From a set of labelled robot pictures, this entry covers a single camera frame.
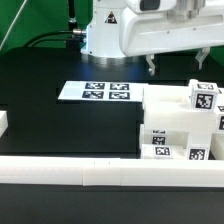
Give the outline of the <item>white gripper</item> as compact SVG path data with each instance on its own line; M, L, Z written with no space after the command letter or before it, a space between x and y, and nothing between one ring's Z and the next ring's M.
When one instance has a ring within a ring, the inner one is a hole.
M224 0L125 0L119 45L126 56L146 55L155 75L154 55L199 49L198 69L209 47L224 45Z

